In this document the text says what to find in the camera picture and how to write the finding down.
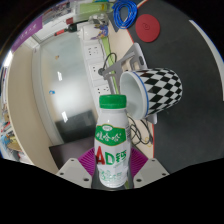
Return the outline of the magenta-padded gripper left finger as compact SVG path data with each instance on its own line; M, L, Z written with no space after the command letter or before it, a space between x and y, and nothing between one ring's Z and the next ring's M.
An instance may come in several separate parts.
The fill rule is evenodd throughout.
M91 148L79 158L69 158L56 175L83 188L90 188L95 168L96 159Z

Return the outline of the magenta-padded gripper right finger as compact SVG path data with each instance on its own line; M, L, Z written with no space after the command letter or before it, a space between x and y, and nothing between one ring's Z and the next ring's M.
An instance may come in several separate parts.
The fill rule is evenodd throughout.
M131 149L128 174L130 188L144 187L168 175L169 173L156 158L149 159L139 150Z

